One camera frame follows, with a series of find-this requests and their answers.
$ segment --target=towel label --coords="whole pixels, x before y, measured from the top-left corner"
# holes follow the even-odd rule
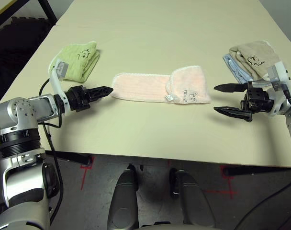
[[[248,57],[247,58],[247,61],[251,64],[251,65],[254,65],[254,66],[261,66],[262,64],[265,63],[265,61],[260,61],[259,58],[254,55],[252,57]]]
[[[183,97],[183,101],[188,103],[196,103],[197,102],[197,96],[198,92],[196,91],[192,91],[192,90],[184,90],[184,97]]]
[[[173,97],[171,95],[166,95],[165,97],[167,101],[173,101]]]

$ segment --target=floor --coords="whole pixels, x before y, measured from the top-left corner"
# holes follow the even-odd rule
[[[182,223],[179,200],[169,196],[170,168],[185,169],[204,190],[216,218],[217,227],[232,230],[254,205],[291,181],[291,170],[237,177],[225,177],[223,165],[117,156],[93,156],[87,168],[60,161],[64,180],[64,199],[51,230],[103,230],[114,187],[129,163],[137,168],[139,224],[156,221]],[[57,198],[51,200],[54,207]],[[291,215],[291,187],[258,208],[240,228],[275,230]],[[291,230],[291,219],[281,228]]]

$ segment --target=table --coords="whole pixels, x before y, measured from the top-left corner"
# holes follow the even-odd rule
[[[15,12],[24,6],[29,0],[0,0],[0,25],[9,19]],[[55,25],[55,17],[51,6],[47,0],[38,0],[50,23]]]
[[[269,41],[291,77],[291,43],[258,1],[90,2],[72,3],[2,101],[36,96],[59,50],[92,40],[101,56],[83,84],[87,88],[111,86],[120,72],[170,74],[200,65],[213,101],[176,105],[106,97],[86,111],[72,112],[61,129],[51,129],[56,150],[291,167],[291,139],[283,116],[256,114],[247,123],[213,110],[214,106],[239,107],[244,96],[213,90],[215,85],[236,82],[222,59],[231,46]],[[74,85],[79,84],[62,82],[63,89]],[[48,85],[44,93],[49,92]],[[41,128],[40,135],[42,146],[49,150]]]

